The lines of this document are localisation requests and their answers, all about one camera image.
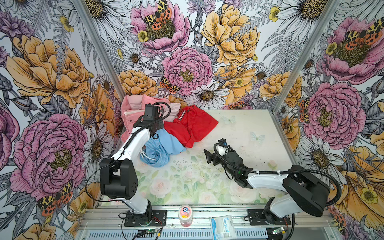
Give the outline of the light blue cloth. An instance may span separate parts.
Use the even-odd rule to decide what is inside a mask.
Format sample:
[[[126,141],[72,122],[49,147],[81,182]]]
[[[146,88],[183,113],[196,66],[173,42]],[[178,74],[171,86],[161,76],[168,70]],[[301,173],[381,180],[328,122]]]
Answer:
[[[173,135],[165,129],[156,131],[157,139],[151,137],[140,151],[140,160],[153,167],[160,168],[167,165],[170,156],[178,155],[187,149]]]

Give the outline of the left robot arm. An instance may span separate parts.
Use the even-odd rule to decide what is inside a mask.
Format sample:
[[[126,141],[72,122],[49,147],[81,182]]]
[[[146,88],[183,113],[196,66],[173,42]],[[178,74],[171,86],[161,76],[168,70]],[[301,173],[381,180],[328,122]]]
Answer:
[[[165,102],[146,104],[123,146],[100,163],[101,194],[128,206],[127,220],[136,225],[148,226],[155,217],[151,202],[136,194],[139,180],[133,160],[139,157],[145,143],[157,135],[157,130],[164,128],[170,113],[171,107]]]

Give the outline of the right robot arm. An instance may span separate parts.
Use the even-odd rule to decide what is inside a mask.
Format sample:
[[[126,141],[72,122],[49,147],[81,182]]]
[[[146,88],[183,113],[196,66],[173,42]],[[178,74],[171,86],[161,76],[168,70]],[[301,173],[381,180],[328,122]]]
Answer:
[[[248,214],[249,220],[267,225],[284,222],[287,216],[306,213],[321,217],[328,201],[330,188],[313,173],[292,165],[287,171],[256,171],[246,167],[239,154],[220,139],[213,152],[204,150],[208,164],[220,165],[227,177],[243,189],[272,189],[284,192],[281,197],[271,197],[262,210]]]

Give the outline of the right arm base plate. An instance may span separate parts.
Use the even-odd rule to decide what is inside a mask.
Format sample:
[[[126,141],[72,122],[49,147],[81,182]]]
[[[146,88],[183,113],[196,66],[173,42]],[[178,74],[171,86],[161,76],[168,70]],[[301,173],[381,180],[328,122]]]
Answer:
[[[291,225],[289,217],[278,218],[272,213],[264,213],[262,209],[248,209],[244,220],[251,226]]]

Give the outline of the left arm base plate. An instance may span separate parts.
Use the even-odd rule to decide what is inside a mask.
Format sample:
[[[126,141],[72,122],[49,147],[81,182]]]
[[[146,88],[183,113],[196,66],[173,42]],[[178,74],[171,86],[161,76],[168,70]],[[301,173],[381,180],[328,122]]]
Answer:
[[[124,219],[124,227],[164,227],[167,222],[167,210],[152,210],[151,213],[133,214],[130,211]]]

